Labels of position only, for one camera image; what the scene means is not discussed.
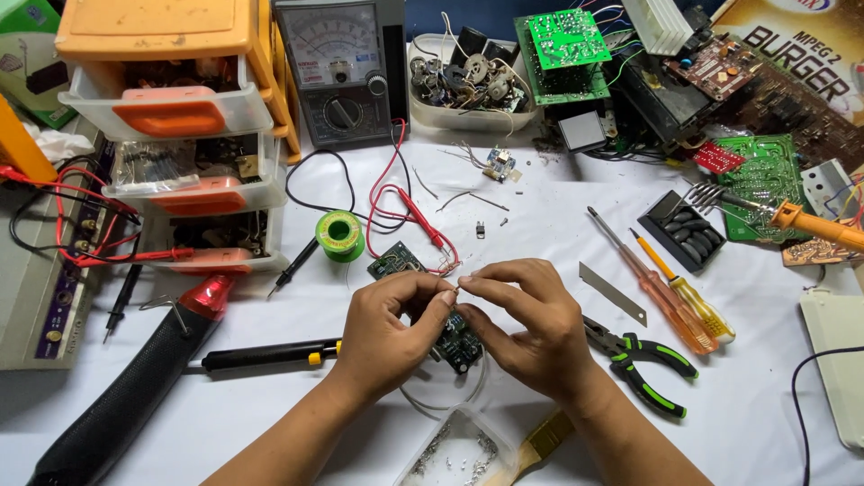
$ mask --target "multimeter knob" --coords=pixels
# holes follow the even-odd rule
[[[368,87],[369,91],[371,91],[375,96],[381,96],[387,90],[387,79],[381,74],[374,74],[369,77],[369,80],[366,82],[366,87]]]
[[[353,130],[363,118],[363,109],[353,99],[336,96],[324,105],[324,116],[337,130]]]

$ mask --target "green circuit board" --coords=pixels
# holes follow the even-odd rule
[[[724,150],[747,157],[742,165],[717,176],[721,186],[744,199],[775,208],[788,199],[812,213],[804,195],[795,145],[790,135],[720,138],[715,143]],[[769,226],[772,216],[764,212],[748,211],[725,202],[723,209],[738,216],[724,214],[726,235],[732,241],[783,243],[811,238],[791,228],[781,230]]]
[[[426,267],[414,256],[403,243],[399,241],[391,249],[381,254],[381,258],[372,262],[366,270],[376,280],[388,275],[406,270],[426,272]],[[433,352],[435,360],[441,359],[453,367],[457,374],[463,374],[483,355],[483,346],[474,331],[468,327],[465,319],[455,311],[450,312],[444,330],[435,341]]]
[[[609,89],[599,63],[543,70],[537,46],[531,37],[529,17],[516,17],[513,25],[522,49],[528,84],[539,106],[609,98]]]
[[[603,34],[594,23],[594,16],[586,10],[560,10],[528,16],[528,28],[543,69],[580,66],[612,59],[603,42]]]

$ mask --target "green solder spool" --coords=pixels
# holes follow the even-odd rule
[[[315,239],[333,261],[348,263],[366,249],[363,230],[357,216],[347,211],[330,211],[315,225]]]

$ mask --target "white table surface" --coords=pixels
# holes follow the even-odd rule
[[[738,331],[736,341],[710,357],[696,357],[671,332],[660,312],[642,293],[605,236],[588,218],[596,208],[618,235],[640,256],[628,227],[641,229],[636,218],[665,191],[687,186],[679,171],[638,163],[608,163],[586,157],[561,156],[544,164],[530,139],[531,127],[505,141],[503,137],[453,133],[412,126],[403,146],[409,166],[440,197],[420,188],[411,172],[414,199],[431,224],[456,245],[467,274],[504,259],[549,259],[585,313],[612,332],[636,332],[662,342],[691,359],[700,371],[691,386],[669,369],[638,362],[645,379],[667,398],[688,407],[680,425],[656,415],[618,381],[625,396],[718,485],[799,484],[804,446],[792,405],[790,381],[794,367],[811,353],[804,321],[797,306],[802,288],[813,285],[815,267],[787,269],[777,251],[762,246],[727,243],[699,276],[691,276],[651,236],[646,238],[674,271],[682,272]],[[524,173],[519,183],[498,184],[469,163],[437,149],[464,139],[485,157],[495,144],[506,146]],[[310,150],[306,140],[306,150]],[[348,163],[357,209],[368,211],[367,195],[392,154],[389,145],[341,152]],[[305,201],[342,206],[348,203],[342,168],[330,156],[318,156],[301,168],[292,188]],[[385,178],[404,185],[398,162]],[[511,209],[509,213],[470,197],[442,202],[462,190],[476,190]],[[516,195],[515,191],[524,191]],[[385,206],[400,208],[388,198]],[[282,251],[293,259],[312,236],[321,213],[289,202],[285,212]],[[509,223],[499,223],[507,217]],[[709,219],[722,227],[714,212]],[[486,239],[474,237],[476,221],[486,223]],[[374,235],[380,253],[403,241],[420,260],[436,265],[440,254],[417,225],[406,224],[395,234]],[[642,328],[578,277],[584,261],[648,312]],[[275,275],[242,280],[232,294],[222,324],[199,352],[341,336],[352,292],[372,278],[364,254],[349,265],[329,261],[322,251],[269,302],[264,301]],[[112,270],[96,298],[86,325],[75,368],[69,372],[0,374],[0,484],[24,484],[41,454],[111,384],[162,320],[164,309],[139,311],[137,306],[169,293],[180,295],[197,278],[145,270],[135,289],[126,318],[114,337],[102,345],[106,312],[123,283],[125,268]],[[860,295],[847,265],[829,268],[824,286],[838,294]],[[462,294],[460,299],[471,300]],[[508,331],[520,329],[503,311],[480,303]],[[608,359],[595,353],[606,366]],[[223,373],[208,377],[182,376],[142,433],[104,480],[104,484],[196,484],[287,412],[332,366],[290,365]],[[441,405],[461,401],[472,389],[479,369],[456,378],[446,363],[430,359],[423,373],[406,387],[421,400]],[[799,395],[810,434],[812,484],[864,484],[864,461],[844,449],[837,438],[815,363],[800,374]],[[489,373],[473,404],[487,415],[500,434],[514,444],[548,413],[550,400],[524,387],[490,360]],[[345,433],[317,484],[389,485],[410,461],[435,426],[435,419],[415,410],[399,393],[391,393],[365,412]],[[540,469],[520,480],[526,486],[600,483],[586,445],[569,438]]]

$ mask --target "orange screwdriver handle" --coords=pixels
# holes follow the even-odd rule
[[[806,214],[800,206],[788,201],[783,201],[783,204],[777,209],[777,213],[771,218],[771,224],[780,229],[792,227],[798,231],[836,243],[847,250],[864,252],[864,232],[837,222],[824,220],[812,214]]]
[[[666,286],[657,272],[651,270],[644,277],[640,277],[639,286],[651,296],[651,300],[657,304],[691,351],[706,355],[717,349],[717,340],[705,330],[702,319],[678,294]]]

